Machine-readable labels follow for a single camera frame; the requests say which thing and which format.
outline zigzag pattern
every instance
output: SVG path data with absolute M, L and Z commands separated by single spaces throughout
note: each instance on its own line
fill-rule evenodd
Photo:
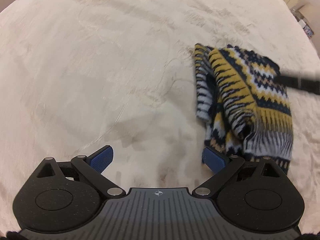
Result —
M 273 82 L 279 66 L 230 45 L 217 49 L 196 44 L 194 56 L 197 116 L 206 122 L 205 145 L 246 159 L 270 156 L 289 167 L 292 119 L 286 89 Z

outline yellow and black striped fabric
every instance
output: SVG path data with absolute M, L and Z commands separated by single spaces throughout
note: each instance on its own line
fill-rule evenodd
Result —
M 197 116 L 205 145 L 247 161 L 273 158 L 287 173 L 293 132 L 286 88 L 273 82 L 279 66 L 254 51 L 195 45 Z

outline white cloth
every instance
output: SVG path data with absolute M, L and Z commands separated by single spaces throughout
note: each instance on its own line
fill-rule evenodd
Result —
M 17 230 L 14 196 L 41 160 L 110 144 L 104 175 L 129 187 L 189 187 L 201 168 L 194 44 L 254 49 L 314 74 L 316 51 L 282 0 L 17 0 L 0 13 L 0 230 Z M 320 97 L 289 91 L 289 177 L 320 230 Z

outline blue gripper pad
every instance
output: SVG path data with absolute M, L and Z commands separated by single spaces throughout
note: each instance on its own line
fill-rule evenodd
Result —
M 203 149 L 202 158 L 214 174 L 217 174 L 228 164 L 228 157 L 209 147 Z
M 97 172 L 102 173 L 113 160 L 113 149 L 111 146 L 106 145 L 95 153 L 91 154 L 89 159 L 90 167 L 94 168 Z

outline gray ribbed plate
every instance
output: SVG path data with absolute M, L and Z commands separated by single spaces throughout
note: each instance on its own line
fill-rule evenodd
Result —
M 192 197 L 185 188 L 133 188 L 120 199 L 110 199 L 88 224 L 70 232 L 41 234 L 24 229 L 30 240 L 292 240 L 290 229 L 256 234 L 225 221 L 208 199 Z

